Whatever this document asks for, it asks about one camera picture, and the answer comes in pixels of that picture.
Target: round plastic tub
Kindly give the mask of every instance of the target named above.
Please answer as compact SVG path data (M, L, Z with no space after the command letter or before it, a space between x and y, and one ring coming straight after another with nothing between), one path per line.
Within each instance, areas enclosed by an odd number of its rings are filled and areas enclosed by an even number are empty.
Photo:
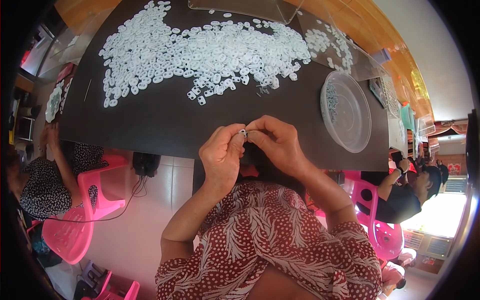
M333 113L328 111L328 84L335 87L338 100L334 121ZM322 87L320 109L325 127L337 144L352 153L365 149L372 132L372 118L367 98L355 79L341 71L331 72Z

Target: woman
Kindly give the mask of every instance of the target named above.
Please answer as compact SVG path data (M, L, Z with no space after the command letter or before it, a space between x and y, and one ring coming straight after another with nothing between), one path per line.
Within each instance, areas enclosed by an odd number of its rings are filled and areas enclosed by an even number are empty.
M325 212L328 232L293 190L236 183L241 129L308 189ZM380 265L352 201L305 158L295 127L270 116L219 127L199 155L205 182L162 234L157 299L375 299Z
M59 125L47 124L40 136L40 156L20 171L20 159L9 148L7 180L10 191L31 217L43 221L82 205L78 174L108 166L102 161L103 148L67 141L58 137ZM47 144L55 161L47 160ZM88 190L95 207L98 189Z

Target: hand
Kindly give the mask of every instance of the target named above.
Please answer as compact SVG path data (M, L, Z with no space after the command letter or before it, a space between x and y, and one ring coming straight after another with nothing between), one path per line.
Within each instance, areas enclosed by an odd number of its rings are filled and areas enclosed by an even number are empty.
M260 130L272 132L276 141ZM272 163L287 175L299 178L309 161L305 158L298 141L297 130L271 116L263 116L247 125L248 142L265 152Z
M60 139L59 139L59 124L55 123L51 125L51 128L48 130L48 145L50 149L55 152L60 150Z
M40 148L45 148L47 146L48 131L51 128L52 128L52 124L50 123L45 124L45 127L43 128L43 131L40 134L40 143L39 143Z
M402 168L403 172L407 172L410 169L410 161L406 158L402 159L401 162L398 163L398 166Z
M237 181L240 158L245 151L245 137L238 133L241 129L245 129L244 124L218 127L198 151L205 169L202 188L220 199L232 190Z

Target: man in black shirt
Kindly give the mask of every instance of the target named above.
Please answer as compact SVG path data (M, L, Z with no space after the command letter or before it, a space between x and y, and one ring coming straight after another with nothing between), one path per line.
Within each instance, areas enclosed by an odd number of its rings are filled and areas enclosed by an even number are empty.
M403 159L392 174L386 176L378 186L378 205L375 219L385 223L399 224L421 211L422 205L432 196L437 195L442 183L442 175L437 167L423 166L422 172L417 175L414 183L409 184L404 174L410 166L408 159ZM362 173L362 179L375 184L368 178L368 174ZM396 182L401 178L402 185ZM369 190L362 191L365 200L371 200ZM357 203L357 207L363 213L369 215L370 209Z

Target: black t-shirt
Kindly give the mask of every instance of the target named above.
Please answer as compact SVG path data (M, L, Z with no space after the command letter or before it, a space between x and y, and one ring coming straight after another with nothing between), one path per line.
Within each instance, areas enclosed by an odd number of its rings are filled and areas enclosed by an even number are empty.
M367 215L370 214L370 209L364 205L357 203L357 207L361 212ZM375 220L384 223L400 224L419 212L421 212L420 201L415 196L412 187L409 184L406 186L394 184L387 201L378 197Z

